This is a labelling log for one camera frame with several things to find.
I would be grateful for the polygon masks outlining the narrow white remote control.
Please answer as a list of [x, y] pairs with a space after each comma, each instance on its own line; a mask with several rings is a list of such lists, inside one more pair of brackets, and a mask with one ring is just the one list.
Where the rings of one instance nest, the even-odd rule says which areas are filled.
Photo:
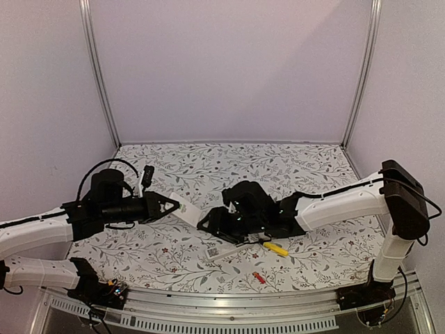
[[252, 247], [252, 244], [243, 244], [240, 246], [236, 246], [234, 244], [217, 244], [216, 246], [212, 246], [204, 251], [207, 259], [209, 261], [220, 260], [229, 255], [234, 255], [239, 251], [244, 251]]

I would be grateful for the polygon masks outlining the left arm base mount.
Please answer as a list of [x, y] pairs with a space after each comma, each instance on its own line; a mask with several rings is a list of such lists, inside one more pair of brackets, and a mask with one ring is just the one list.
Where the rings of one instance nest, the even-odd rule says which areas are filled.
[[117, 279], [108, 282], [93, 280], [80, 281], [75, 289], [68, 289], [67, 296], [87, 306], [101, 306], [122, 310], [127, 301], [128, 284]]

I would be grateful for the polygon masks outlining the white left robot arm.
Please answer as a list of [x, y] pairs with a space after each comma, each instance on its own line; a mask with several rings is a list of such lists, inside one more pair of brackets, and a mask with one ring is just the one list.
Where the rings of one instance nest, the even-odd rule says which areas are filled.
[[103, 296], [95, 270], [83, 258], [39, 260], [20, 258], [24, 251], [88, 239], [112, 223], [151, 223], [179, 209], [180, 204], [143, 187], [135, 194], [121, 171], [107, 168], [92, 175], [82, 199], [46, 214], [1, 224], [1, 288], [19, 286], [76, 289], [89, 302]]

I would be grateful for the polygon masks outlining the white remote with green buttons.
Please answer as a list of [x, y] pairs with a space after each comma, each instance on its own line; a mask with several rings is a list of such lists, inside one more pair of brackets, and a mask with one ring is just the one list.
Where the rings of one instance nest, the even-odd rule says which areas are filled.
[[176, 200], [179, 203], [179, 209], [176, 209], [172, 214], [179, 220], [196, 228], [201, 220], [203, 211], [175, 192], [170, 194], [170, 199]]

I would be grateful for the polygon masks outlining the red battery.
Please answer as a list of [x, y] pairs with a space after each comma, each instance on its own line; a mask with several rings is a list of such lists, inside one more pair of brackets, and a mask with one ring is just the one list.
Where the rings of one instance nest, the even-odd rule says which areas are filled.
[[260, 274], [259, 273], [257, 273], [257, 272], [254, 272], [253, 274], [252, 274], [261, 284], [264, 284], [266, 281], [260, 276]]

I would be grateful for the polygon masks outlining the yellow handled screwdriver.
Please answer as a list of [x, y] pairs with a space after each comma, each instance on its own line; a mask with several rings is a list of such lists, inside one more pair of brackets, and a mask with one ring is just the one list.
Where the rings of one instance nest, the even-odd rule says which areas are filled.
[[278, 254], [280, 256], [286, 257], [286, 256], [289, 255], [289, 252], [287, 250], [285, 250], [282, 247], [280, 247], [280, 246], [278, 246], [278, 245], [276, 245], [274, 243], [271, 243], [269, 241], [261, 241], [260, 244], [264, 248], [267, 248], [268, 250], [270, 250], [270, 251], [272, 251], [272, 252], [274, 252], [274, 253], [276, 253], [276, 254]]

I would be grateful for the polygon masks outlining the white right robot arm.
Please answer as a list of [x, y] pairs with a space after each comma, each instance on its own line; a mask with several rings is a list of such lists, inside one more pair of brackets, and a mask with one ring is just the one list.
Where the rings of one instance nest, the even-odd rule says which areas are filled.
[[392, 220], [383, 246], [370, 268], [370, 280], [359, 289], [365, 303], [375, 303], [387, 290], [412, 244], [427, 235], [442, 209], [426, 197], [423, 186], [394, 160], [353, 184], [327, 193], [296, 191], [274, 200], [257, 182], [242, 181], [222, 191], [223, 205], [214, 207], [197, 223], [198, 230], [232, 244], [263, 233], [271, 238], [304, 235], [325, 225], [362, 216], [388, 214]]

